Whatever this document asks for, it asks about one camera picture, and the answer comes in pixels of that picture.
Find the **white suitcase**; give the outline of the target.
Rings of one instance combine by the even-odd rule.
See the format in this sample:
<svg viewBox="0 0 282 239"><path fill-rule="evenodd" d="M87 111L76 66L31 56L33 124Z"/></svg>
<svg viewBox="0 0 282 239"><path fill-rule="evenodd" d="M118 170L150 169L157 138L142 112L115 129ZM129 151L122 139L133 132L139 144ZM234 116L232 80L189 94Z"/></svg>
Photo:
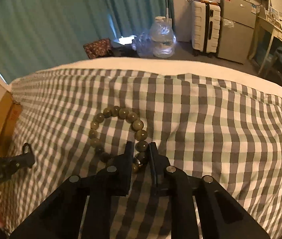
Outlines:
<svg viewBox="0 0 282 239"><path fill-rule="evenodd" d="M192 48L203 53L216 53L221 28L221 7L218 4L191 3Z"/></svg>

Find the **teal curtain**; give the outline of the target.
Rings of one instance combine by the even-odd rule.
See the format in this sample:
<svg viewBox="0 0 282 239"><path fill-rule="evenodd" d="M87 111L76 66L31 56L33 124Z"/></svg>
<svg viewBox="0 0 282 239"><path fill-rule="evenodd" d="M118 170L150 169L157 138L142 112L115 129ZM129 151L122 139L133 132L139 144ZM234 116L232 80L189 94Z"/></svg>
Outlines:
<svg viewBox="0 0 282 239"><path fill-rule="evenodd" d="M0 74L7 83L87 58L84 45L138 35L166 0L0 0Z"/></svg>

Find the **patterned dark red bag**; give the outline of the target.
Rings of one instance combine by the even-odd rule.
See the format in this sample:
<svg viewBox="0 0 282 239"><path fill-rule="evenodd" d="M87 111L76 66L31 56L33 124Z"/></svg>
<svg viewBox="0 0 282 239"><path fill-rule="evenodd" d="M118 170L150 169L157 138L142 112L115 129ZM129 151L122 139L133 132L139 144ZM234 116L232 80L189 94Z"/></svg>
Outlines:
<svg viewBox="0 0 282 239"><path fill-rule="evenodd" d="M89 59L114 57L111 40L109 38L85 44L83 48Z"/></svg>

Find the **checkered green grey cloth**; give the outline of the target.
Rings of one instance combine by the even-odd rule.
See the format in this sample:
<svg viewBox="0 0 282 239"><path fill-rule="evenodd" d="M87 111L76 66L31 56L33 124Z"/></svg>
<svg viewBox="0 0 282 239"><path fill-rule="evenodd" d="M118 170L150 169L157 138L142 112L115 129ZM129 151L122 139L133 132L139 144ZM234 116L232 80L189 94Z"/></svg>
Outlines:
<svg viewBox="0 0 282 239"><path fill-rule="evenodd" d="M282 236L282 96L194 74L62 69L12 83L22 112L10 155L31 144L36 163L0 192L11 233L70 175L103 169L89 143L95 115L137 114L160 154L185 173L213 176L271 238Z"/></svg>

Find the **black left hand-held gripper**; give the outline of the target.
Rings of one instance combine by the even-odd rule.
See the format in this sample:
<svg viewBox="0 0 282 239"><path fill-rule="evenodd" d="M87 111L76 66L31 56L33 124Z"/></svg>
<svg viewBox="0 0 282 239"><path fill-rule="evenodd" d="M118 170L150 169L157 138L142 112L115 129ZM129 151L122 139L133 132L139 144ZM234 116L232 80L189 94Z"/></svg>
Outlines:
<svg viewBox="0 0 282 239"><path fill-rule="evenodd" d="M0 158L0 184L11 179L18 170L32 168L35 164L35 156L29 143L22 146L22 154L14 157Z"/></svg>

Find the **pack of water bottles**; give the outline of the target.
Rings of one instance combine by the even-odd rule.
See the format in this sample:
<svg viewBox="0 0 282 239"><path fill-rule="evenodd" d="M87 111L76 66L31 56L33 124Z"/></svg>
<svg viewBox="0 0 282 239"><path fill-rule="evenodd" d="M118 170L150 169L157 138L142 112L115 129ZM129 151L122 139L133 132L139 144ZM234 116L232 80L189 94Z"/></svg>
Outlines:
<svg viewBox="0 0 282 239"><path fill-rule="evenodd" d="M153 44L149 30L144 30L142 33L136 35L132 40L131 46L140 58L153 57Z"/></svg>

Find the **white dressing table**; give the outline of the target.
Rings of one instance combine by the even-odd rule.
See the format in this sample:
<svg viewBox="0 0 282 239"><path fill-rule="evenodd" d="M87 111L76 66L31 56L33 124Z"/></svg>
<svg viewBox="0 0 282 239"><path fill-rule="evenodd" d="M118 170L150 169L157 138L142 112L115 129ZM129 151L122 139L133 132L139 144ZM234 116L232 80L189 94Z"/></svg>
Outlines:
<svg viewBox="0 0 282 239"><path fill-rule="evenodd" d="M250 60L255 58L266 35L269 35L269 40L263 59L258 63L258 75L265 78L270 73L275 74L282 83L282 0L268 0L266 7L259 7Z"/></svg>

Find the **white mattress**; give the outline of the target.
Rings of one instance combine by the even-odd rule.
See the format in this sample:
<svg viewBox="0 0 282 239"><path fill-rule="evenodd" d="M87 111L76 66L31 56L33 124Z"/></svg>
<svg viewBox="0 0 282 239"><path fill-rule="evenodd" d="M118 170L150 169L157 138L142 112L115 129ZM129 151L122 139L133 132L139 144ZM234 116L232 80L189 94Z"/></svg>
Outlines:
<svg viewBox="0 0 282 239"><path fill-rule="evenodd" d="M282 87L275 83L220 65L198 61L107 57L64 64L51 69L137 70L162 75L191 73L203 77L233 81L254 88L260 92L274 94L282 98Z"/></svg>

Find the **large clear water bottle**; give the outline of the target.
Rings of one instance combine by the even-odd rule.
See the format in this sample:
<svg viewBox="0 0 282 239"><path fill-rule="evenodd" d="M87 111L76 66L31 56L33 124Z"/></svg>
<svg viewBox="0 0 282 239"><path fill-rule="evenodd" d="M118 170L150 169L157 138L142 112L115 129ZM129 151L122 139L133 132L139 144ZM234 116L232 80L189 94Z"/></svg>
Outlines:
<svg viewBox="0 0 282 239"><path fill-rule="evenodd" d="M164 16L156 16L149 36L152 40L153 55L157 58L170 58L174 55L175 36L171 25Z"/></svg>

